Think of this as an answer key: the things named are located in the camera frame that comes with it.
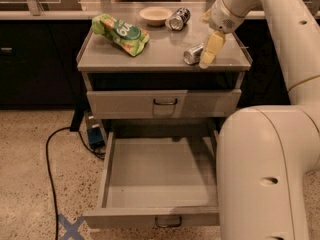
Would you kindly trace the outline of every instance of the drawer handle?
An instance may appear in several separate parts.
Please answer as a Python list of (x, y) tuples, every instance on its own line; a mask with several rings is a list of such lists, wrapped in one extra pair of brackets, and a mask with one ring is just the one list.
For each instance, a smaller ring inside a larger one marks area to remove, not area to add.
[(158, 228), (178, 228), (182, 225), (182, 217), (179, 216), (179, 222), (177, 224), (169, 224), (169, 225), (159, 224), (159, 219), (158, 217), (156, 217), (155, 224)]
[(178, 104), (178, 99), (176, 98), (173, 102), (158, 102), (156, 99), (153, 99), (153, 104), (159, 106), (174, 106)]

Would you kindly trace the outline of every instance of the power cord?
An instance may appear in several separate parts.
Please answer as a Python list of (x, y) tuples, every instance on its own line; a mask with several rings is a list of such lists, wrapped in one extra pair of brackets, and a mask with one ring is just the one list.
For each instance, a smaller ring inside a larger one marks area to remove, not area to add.
[[(61, 131), (65, 131), (65, 130), (70, 130), (70, 127), (63, 127), (61, 129), (56, 130), (55, 132), (53, 132), (49, 138), (47, 139), (46, 142), (46, 163), (47, 163), (47, 170), (48, 170), (48, 175), (49, 175), (49, 181), (50, 181), (50, 186), (52, 189), (52, 197), (53, 197), (53, 205), (54, 205), (54, 213), (55, 213), (55, 240), (58, 240), (58, 236), (59, 236), (59, 213), (58, 213), (58, 205), (57, 205), (57, 196), (56, 196), (56, 190), (55, 190), (55, 186), (53, 183), (53, 177), (52, 177), (52, 173), (51, 173), (51, 168), (50, 168), (50, 161), (49, 161), (49, 143), (51, 138), (57, 134), (58, 132)], [(83, 137), (80, 133), (80, 131), (78, 131), (78, 134), (80, 136), (81, 142), (84, 145), (84, 147), (90, 152), (92, 153), (95, 157), (97, 157), (100, 160), (104, 159), (104, 153), (99, 153), (96, 150), (91, 150), (85, 143), (85, 141), (83, 140)]]

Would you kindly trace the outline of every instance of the soda can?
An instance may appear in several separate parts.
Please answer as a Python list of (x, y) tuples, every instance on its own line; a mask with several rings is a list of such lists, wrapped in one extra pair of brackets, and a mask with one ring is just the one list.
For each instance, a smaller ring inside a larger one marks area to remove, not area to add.
[(200, 55), (203, 51), (204, 43), (191, 47), (183, 53), (183, 59), (188, 65), (193, 65), (200, 62)]
[(166, 21), (167, 27), (173, 30), (181, 30), (190, 19), (191, 14), (187, 8), (179, 8)]

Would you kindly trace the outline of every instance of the speckled floor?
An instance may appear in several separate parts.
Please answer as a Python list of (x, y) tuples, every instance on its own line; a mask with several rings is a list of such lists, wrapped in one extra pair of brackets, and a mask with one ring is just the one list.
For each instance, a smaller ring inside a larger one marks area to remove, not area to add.
[[(72, 111), (0, 111), (1, 240), (54, 239), (45, 144), (55, 130), (70, 126), (72, 116)], [(84, 124), (81, 131), (85, 136)], [(66, 219), (59, 224), (59, 239), (220, 239), (219, 227), (92, 230), (81, 221), (81, 215), (96, 205), (102, 161), (83, 147), (77, 133), (68, 130), (52, 138), (49, 155), (59, 214)], [(305, 198), (311, 240), (317, 240), (320, 172), (305, 177)]]

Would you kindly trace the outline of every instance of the bowl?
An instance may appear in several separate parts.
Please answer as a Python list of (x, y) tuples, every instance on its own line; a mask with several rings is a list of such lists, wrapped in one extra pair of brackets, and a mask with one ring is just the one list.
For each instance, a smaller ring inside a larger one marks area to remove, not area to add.
[(139, 15), (148, 25), (160, 27), (172, 15), (172, 11), (164, 7), (147, 7), (142, 9)]

